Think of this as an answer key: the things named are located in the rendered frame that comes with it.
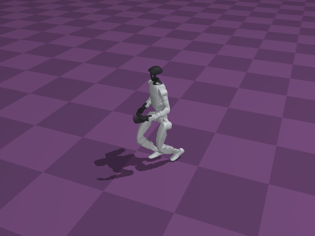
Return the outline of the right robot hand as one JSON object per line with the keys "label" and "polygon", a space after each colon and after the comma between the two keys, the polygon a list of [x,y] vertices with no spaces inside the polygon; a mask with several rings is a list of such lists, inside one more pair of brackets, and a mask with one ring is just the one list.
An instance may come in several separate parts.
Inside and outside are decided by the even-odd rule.
{"label": "right robot hand", "polygon": [[[143,111],[144,111],[144,109],[146,109],[146,107],[145,107],[146,105],[147,105],[147,103],[144,103],[144,104],[142,105],[142,107],[140,107],[140,108],[137,110],[137,113],[142,114]],[[138,115],[137,113],[136,113],[137,117],[140,117],[140,115]]]}

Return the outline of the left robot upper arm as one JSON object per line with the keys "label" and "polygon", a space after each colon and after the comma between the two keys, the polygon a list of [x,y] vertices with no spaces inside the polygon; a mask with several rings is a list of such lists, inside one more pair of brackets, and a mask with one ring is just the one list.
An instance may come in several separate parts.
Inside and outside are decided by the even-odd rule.
{"label": "left robot upper arm", "polygon": [[158,89],[158,94],[161,97],[163,105],[165,106],[162,110],[164,110],[165,108],[168,108],[170,111],[167,90],[165,88],[161,87]]}

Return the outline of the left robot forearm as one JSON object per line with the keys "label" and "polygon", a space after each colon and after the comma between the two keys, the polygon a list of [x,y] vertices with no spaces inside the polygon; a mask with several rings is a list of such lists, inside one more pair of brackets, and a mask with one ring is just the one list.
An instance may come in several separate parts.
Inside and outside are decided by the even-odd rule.
{"label": "left robot forearm", "polygon": [[153,114],[152,117],[149,117],[149,121],[157,120],[160,117],[164,117],[169,113],[169,109],[165,108],[163,111],[159,111],[156,114]]}

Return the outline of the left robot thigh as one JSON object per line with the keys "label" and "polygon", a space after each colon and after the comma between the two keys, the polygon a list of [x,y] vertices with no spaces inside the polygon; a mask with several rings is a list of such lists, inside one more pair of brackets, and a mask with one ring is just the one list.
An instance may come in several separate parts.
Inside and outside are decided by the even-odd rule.
{"label": "left robot thigh", "polygon": [[[157,131],[157,137],[156,137],[156,145],[157,149],[160,151],[163,146],[166,146],[164,144],[164,141],[167,136],[167,130],[171,129],[172,123],[168,121],[168,119],[164,118],[161,124],[159,125],[158,131]],[[160,151],[161,152],[161,151]]]}

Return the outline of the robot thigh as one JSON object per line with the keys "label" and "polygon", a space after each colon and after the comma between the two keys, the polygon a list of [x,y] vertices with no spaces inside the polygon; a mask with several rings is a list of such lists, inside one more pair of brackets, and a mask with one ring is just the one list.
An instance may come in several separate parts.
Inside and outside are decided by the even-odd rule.
{"label": "robot thigh", "polygon": [[[157,149],[160,151],[163,146],[166,146],[164,144],[164,141],[167,136],[167,130],[171,129],[172,123],[168,121],[168,119],[164,118],[161,124],[159,125],[158,131],[157,131],[157,137],[156,137],[156,145]],[[161,151],[160,151],[161,152]]]}
{"label": "robot thigh", "polygon": [[[147,115],[153,115],[155,112],[149,112]],[[156,121],[156,120],[154,120]],[[145,142],[145,137],[143,136],[144,133],[149,129],[151,126],[152,121],[145,121],[139,125],[138,131],[137,131],[137,142],[142,144]]]}

